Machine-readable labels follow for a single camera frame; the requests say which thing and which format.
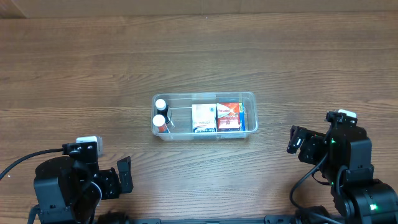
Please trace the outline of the orange tube white cap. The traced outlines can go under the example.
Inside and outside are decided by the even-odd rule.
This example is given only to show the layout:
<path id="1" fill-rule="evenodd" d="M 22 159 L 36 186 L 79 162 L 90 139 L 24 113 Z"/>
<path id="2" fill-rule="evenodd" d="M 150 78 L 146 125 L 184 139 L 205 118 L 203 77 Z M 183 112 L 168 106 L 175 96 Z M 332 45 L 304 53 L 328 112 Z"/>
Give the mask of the orange tube white cap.
<path id="1" fill-rule="evenodd" d="M 165 118 L 161 114 L 157 114 L 152 118 L 152 124 L 158 129 L 159 133 L 169 133 Z"/>

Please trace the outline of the blue medicine box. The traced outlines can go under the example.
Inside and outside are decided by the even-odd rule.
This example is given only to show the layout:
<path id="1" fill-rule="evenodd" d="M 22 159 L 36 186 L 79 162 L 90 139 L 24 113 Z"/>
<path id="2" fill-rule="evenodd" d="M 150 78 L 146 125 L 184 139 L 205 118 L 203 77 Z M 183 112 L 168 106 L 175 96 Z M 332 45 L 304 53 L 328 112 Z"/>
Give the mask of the blue medicine box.
<path id="1" fill-rule="evenodd" d="M 244 104 L 243 103 L 239 103 L 239 120 L 240 120 L 240 130 L 245 131 L 246 125 L 245 125 L 245 115 L 244 115 Z"/>

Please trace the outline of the black tube white cap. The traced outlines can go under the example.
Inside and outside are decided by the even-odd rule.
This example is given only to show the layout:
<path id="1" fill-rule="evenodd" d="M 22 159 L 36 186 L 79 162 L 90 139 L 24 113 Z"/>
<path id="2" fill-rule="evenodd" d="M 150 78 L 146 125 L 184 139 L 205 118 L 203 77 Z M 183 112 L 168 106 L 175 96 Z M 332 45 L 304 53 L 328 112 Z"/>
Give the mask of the black tube white cap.
<path id="1" fill-rule="evenodd" d="M 162 115 L 165 118 L 165 123 L 169 124 L 171 122 L 171 110 L 166 101 L 159 98 L 155 101 L 155 107 L 157 110 L 157 114 Z"/>

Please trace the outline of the red Panadol box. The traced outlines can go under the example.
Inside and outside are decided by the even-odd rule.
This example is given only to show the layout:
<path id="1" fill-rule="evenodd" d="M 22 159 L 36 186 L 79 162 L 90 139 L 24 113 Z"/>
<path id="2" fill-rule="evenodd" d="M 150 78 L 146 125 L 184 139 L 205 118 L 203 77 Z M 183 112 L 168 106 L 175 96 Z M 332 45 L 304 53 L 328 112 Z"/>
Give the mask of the red Panadol box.
<path id="1" fill-rule="evenodd" d="M 239 103 L 217 103 L 218 131 L 240 131 Z"/>

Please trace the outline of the clear plastic container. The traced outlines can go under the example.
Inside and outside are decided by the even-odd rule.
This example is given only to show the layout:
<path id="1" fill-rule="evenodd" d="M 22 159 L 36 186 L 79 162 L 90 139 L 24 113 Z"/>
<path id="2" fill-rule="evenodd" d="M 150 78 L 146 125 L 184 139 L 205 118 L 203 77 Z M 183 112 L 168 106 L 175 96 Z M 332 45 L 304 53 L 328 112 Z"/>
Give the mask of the clear plastic container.
<path id="1" fill-rule="evenodd" d="M 164 99 L 171 110 L 171 122 L 166 124 L 169 133 L 159 133 L 152 124 L 152 133 L 164 141 L 183 141 L 199 139 L 239 139 L 246 138 L 258 129 L 257 103 L 254 93 L 239 92 L 207 92 L 207 93 L 161 93 L 152 98 L 151 118 L 157 115 L 155 101 Z M 243 103 L 245 115 L 245 131 L 218 131 L 216 115 L 216 132 L 192 132 L 192 105 L 217 103 Z"/>

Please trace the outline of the white Hansaplast plaster box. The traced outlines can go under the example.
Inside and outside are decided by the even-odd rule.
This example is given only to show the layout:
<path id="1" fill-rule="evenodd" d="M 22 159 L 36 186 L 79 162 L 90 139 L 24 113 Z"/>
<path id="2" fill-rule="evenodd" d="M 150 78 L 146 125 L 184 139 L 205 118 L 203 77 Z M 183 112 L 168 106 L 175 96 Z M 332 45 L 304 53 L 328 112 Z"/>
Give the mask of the white Hansaplast plaster box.
<path id="1" fill-rule="evenodd" d="M 216 132 L 215 104 L 192 105 L 192 132 L 193 133 Z"/>

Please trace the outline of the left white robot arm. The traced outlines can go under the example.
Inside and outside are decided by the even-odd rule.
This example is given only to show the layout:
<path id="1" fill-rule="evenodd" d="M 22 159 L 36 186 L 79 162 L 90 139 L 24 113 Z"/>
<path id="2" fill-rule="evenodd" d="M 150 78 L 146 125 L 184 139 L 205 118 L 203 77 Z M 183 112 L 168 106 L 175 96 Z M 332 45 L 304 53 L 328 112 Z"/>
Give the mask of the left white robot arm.
<path id="1" fill-rule="evenodd" d="M 62 156 L 41 163 L 35 170 L 38 204 L 28 222 L 92 223 L 102 200 L 116 199 L 133 190 L 131 158 L 117 161 L 118 170 L 99 169 L 98 157 Z"/>

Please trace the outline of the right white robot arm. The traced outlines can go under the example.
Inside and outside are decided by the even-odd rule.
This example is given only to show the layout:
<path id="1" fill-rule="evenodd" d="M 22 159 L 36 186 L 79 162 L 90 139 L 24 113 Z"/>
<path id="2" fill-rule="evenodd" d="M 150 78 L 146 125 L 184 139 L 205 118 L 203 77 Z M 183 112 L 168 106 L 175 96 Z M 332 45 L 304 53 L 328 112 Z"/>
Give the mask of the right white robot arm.
<path id="1" fill-rule="evenodd" d="M 334 123 L 326 133 L 318 133 L 292 126 L 287 152 L 313 165 L 289 194 L 302 223 L 397 223 L 397 194 L 374 178 L 372 143 L 364 128 Z M 325 178 L 323 184 L 330 186 L 339 220 L 322 206 L 305 208 L 294 200 L 295 191 L 316 172 Z"/>

